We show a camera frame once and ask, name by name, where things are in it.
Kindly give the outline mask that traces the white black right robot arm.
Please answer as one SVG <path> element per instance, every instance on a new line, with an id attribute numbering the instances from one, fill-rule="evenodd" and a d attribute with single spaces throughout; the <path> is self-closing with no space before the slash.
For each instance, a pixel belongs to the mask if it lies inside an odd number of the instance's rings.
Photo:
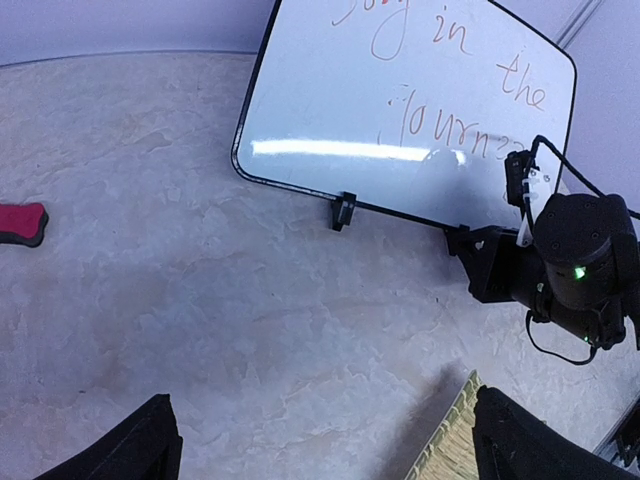
<path id="1" fill-rule="evenodd" d="M 588 365 L 624 341 L 639 321 L 639 241 L 617 194 L 554 194 L 533 223 L 527 246 L 514 230 L 489 226 L 447 234 L 471 295 L 517 302 L 525 324 L 552 323 L 585 342 Z M 482 479 L 630 479 L 632 473 L 589 452 L 497 388 L 478 390 L 472 428 Z"/>

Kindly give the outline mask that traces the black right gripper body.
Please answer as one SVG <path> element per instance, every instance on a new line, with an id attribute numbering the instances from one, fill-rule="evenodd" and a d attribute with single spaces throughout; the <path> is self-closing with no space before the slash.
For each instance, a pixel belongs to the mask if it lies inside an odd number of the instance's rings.
<path id="1" fill-rule="evenodd" d="M 481 303 L 534 303 L 543 280 L 541 258 L 533 246 L 516 244 L 517 231 L 498 226 L 445 232 L 449 254 L 469 280 L 469 293 Z"/>

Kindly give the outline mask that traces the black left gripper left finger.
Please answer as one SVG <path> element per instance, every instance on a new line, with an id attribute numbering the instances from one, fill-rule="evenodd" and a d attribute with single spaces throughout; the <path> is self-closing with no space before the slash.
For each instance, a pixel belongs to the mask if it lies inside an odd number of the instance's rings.
<path id="1" fill-rule="evenodd" d="M 183 438 L 168 394 L 156 394 L 47 479 L 176 479 Z"/>

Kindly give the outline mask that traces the white whiteboard black frame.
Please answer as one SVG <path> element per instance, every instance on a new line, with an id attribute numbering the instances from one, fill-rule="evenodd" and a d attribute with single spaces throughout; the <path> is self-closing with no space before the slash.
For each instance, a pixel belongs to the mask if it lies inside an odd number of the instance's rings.
<path id="1" fill-rule="evenodd" d="M 537 135 L 565 148 L 576 81 L 567 53 L 493 1 L 279 1 L 232 161 L 397 216 L 515 228 L 505 157 Z"/>

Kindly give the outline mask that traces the red bone-shaped eraser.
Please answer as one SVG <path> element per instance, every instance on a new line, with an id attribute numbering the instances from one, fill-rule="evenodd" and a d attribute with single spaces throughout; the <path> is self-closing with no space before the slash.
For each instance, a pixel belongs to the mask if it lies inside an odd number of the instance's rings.
<path id="1" fill-rule="evenodd" d="M 41 203 L 1 205 L 1 243 L 38 247 L 44 240 L 49 215 Z"/>

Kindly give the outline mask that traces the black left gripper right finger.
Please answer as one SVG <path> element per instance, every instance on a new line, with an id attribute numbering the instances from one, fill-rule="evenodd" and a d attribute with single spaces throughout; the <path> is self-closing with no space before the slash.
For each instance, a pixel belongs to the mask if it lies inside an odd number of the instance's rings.
<path id="1" fill-rule="evenodd" d="M 495 387 L 477 392 L 472 428 L 480 479 L 633 479 L 583 449 Z"/>

